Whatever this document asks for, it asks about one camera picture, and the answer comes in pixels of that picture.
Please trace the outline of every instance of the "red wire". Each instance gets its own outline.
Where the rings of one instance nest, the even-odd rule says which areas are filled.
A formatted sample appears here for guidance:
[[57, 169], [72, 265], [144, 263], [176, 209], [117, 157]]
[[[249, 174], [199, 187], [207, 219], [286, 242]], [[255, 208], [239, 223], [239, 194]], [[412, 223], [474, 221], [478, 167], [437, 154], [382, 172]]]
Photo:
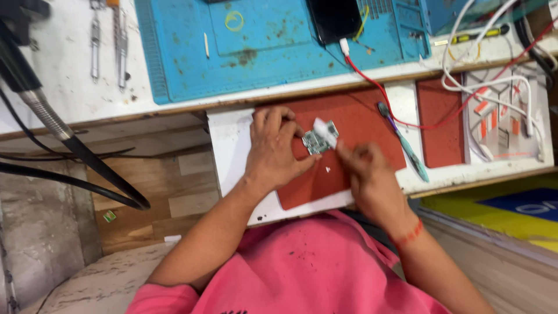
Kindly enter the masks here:
[[[496, 74], [496, 76], [492, 79], [495, 80], [497, 78], [500, 77], [500, 75], [502, 75], [502, 73], [504, 73], [510, 66], [514, 65], [516, 62], [518, 62], [518, 60], [527, 52], [529, 52], [529, 50], [531, 50], [539, 40], [542, 39], [543, 35], [548, 33], [551, 29], [552, 26], [554, 25], [554, 22], [557, 21], [558, 18], [555, 18], [552, 22], [550, 22], [545, 29], [542, 31], [542, 33], [533, 41], [533, 43], [531, 43], [531, 45], [527, 48], [525, 48], [525, 50], [517, 57], [515, 57], [513, 60], [511, 60], [510, 62], [508, 62], [506, 64], [506, 66], [504, 66], [504, 68], [498, 72], [498, 74]], [[451, 116], [447, 117], [446, 119], [434, 124], [434, 125], [414, 125], [412, 123], [407, 123], [407, 122], [403, 122], [401, 120], [399, 120], [395, 115], [393, 115], [393, 111], [391, 111], [391, 105], [389, 103], [389, 99], [387, 98], [387, 94], [386, 94], [386, 90], [375, 80], [369, 78], [368, 76], [364, 75], [364, 73], [362, 73], [354, 64], [353, 61], [350, 59], [349, 56], [345, 57], [345, 62], [348, 63], [355, 72], [357, 72], [358, 74], [360, 74], [361, 77], [363, 77], [365, 80], [369, 81], [372, 84], [375, 84], [380, 91], [382, 92], [382, 95], [384, 96], [384, 98], [386, 99], [386, 105], [389, 109], [389, 114], [391, 114], [391, 116], [393, 117], [393, 119], [399, 123], [402, 123], [406, 126], [412, 126], [412, 127], [418, 127], [419, 129], [423, 129], [423, 130], [432, 130], [432, 129], [436, 129], [440, 126], [443, 126], [445, 124], [447, 124], [448, 122], [450, 122], [451, 120], [453, 120], [455, 117], [457, 117], [459, 115], [459, 113], [461, 113], [461, 111], [463, 111], [463, 109], [467, 106], [467, 103], [469, 102], [469, 100], [471, 100], [471, 98], [480, 90], [477, 89], [473, 94], [469, 95], [469, 97], [467, 97], [467, 99], [463, 102], [463, 104], [461, 105], [461, 107], [459, 107], [459, 109], [457, 111], [455, 111], [454, 113], [451, 114]]]

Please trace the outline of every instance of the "phone screen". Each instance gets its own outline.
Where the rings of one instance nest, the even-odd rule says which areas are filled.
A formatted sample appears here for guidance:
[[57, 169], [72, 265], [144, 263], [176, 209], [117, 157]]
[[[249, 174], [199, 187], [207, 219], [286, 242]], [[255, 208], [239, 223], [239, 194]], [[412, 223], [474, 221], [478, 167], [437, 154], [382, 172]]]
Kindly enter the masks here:
[[308, 0], [308, 6], [324, 45], [354, 36], [362, 23], [356, 0]]

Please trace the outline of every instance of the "toothbrush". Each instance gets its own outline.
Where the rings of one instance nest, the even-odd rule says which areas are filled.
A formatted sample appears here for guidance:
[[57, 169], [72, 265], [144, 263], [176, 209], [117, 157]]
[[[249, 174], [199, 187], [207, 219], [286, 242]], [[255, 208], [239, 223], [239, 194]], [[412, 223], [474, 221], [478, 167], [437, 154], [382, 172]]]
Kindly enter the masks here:
[[401, 142], [401, 146], [403, 146], [403, 150], [407, 153], [409, 159], [411, 159], [411, 163], [417, 170], [422, 180], [424, 180], [426, 183], [430, 182], [430, 180], [428, 179], [428, 174], [426, 174], [426, 169], [424, 168], [422, 162], [420, 162], [420, 160], [417, 158], [417, 155], [415, 155], [415, 153], [413, 152], [411, 145], [409, 145], [409, 142], [407, 142], [403, 135], [401, 135], [401, 132], [399, 132], [399, 129], [397, 128], [395, 123], [393, 123], [393, 119], [391, 119], [391, 117], [389, 116], [389, 109], [387, 108], [387, 106], [383, 102], [378, 102], [378, 109], [380, 110], [382, 116], [389, 121], [389, 123], [395, 130], [395, 134], [397, 134], [397, 136], [399, 137], [399, 141]]

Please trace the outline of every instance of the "pink t-shirt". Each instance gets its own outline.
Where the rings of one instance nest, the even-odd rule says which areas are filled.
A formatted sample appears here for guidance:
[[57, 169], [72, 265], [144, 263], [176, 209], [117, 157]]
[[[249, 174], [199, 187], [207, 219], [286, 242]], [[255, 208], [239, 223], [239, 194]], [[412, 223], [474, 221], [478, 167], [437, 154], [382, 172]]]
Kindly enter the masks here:
[[143, 285], [137, 313], [449, 313], [391, 267], [397, 256], [339, 211], [248, 230], [201, 296]]

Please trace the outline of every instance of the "blue sign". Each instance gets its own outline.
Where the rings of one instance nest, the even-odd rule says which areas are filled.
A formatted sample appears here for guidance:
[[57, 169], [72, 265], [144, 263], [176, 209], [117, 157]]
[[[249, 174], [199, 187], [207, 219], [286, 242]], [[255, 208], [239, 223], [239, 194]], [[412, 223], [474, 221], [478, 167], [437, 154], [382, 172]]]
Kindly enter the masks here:
[[533, 189], [477, 203], [558, 222], [558, 189]]

